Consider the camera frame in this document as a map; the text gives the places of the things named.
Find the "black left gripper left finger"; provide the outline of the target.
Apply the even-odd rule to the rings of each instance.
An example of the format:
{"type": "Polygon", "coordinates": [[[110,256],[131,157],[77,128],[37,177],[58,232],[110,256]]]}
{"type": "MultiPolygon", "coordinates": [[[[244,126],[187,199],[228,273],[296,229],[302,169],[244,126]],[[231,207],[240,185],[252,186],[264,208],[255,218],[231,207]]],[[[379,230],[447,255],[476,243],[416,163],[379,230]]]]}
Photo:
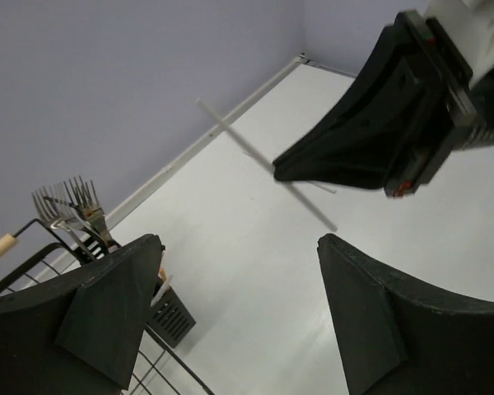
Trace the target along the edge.
{"type": "Polygon", "coordinates": [[[0,394],[119,394],[151,309],[161,239],[0,296],[0,394]]]}

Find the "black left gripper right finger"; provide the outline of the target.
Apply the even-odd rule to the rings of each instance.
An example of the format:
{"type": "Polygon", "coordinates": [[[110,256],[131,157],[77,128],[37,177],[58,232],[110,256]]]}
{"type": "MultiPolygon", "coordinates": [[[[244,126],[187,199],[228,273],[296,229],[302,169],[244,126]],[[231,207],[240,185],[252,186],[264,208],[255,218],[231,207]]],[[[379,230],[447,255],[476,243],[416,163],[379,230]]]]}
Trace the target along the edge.
{"type": "Polygon", "coordinates": [[[382,263],[340,237],[319,265],[351,394],[494,394],[494,302],[382,263]]]}

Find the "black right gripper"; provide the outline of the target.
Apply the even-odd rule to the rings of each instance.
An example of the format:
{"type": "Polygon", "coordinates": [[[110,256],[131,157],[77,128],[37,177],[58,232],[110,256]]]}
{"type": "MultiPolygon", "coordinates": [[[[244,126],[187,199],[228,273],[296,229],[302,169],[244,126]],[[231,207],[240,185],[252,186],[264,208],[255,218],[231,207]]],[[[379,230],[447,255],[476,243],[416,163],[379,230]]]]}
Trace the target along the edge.
{"type": "Polygon", "coordinates": [[[472,69],[434,17],[402,14],[386,26],[337,104],[273,161],[278,182],[320,181],[387,196],[414,194],[452,151],[494,146],[494,67],[472,69]],[[438,101],[424,110],[424,51],[438,101]]]}

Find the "white plastic chopstick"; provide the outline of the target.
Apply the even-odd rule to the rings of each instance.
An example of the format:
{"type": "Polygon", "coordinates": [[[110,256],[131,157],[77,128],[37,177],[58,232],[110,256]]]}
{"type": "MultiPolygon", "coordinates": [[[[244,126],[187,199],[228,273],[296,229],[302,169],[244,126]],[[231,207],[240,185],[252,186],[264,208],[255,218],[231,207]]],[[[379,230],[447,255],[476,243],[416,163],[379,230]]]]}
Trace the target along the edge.
{"type": "MultiPolygon", "coordinates": [[[[198,107],[206,112],[214,121],[228,134],[228,136],[238,145],[243,151],[254,159],[254,161],[262,167],[267,173],[273,176],[274,167],[272,163],[247,139],[242,137],[238,131],[233,128],[215,109],[207,105],[202,99],[196,101],[198,107]]],[[[315,205],[301,190],[292,183],[280,183],[289,194],[291,194],[313,217],[320,221],[331,232],[337,231],[335,223],[324,214],[320,208],[315,205]]]]}

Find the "all silver fork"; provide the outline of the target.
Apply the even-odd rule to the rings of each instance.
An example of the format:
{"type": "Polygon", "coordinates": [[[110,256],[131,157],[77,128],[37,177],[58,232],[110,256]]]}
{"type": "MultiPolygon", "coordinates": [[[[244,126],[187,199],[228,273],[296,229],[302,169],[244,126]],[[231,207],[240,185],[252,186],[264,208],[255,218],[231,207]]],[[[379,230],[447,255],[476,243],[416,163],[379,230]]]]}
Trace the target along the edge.
{"type": "Polygon", "coordinates": [[[91,260],[96,261],[95,255],[84,245],[71,226],[67,223],[70,218],[68,214],[63,214],[56,202],[48,200],[45,187],[36,189],[32,194],[35,210],[42,222],[51,229],[60,229],[68,233],[77,247],[91,260]]]}

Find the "silver fork black riveted handle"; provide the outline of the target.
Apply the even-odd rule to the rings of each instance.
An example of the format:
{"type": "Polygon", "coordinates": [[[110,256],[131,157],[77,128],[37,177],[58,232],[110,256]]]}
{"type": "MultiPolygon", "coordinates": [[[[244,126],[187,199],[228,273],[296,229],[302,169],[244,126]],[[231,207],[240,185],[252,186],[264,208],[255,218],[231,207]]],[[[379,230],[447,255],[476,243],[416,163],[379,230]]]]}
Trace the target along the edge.
{"type": "Polygon", "coordinates": [[[113,244],[113,238],[105,221],[105,212],[101,207],[96,209],[76,207],[77,214],[96,232],[107,247],[113,244]]]}

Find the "black perforated utensil caddy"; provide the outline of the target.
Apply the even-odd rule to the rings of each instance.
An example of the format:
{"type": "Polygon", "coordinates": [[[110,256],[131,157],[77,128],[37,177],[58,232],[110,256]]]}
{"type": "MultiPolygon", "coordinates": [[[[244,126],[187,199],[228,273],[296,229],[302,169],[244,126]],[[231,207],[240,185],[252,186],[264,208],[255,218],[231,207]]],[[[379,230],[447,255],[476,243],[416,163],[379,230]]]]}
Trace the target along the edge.
{"type": "MultiPolygon", "coordinates": [[[[83,243],[97,259],[101,259],[109,253],[107,247],[96,241],[93,236],[88,236],[83,243]]],[[[79,257],[81,266],[92,262],[78,247],[73,252],[79,257]]],[[[154,295],[159,290],[162,282],[158,274],[154,295]]],[[[164,294],[157,305],[151,307],[151,317],[147,321],[151,329],[171,348],[176,348],[179,345],[195,323],[193,316],[172,287],[164,294]]]]}

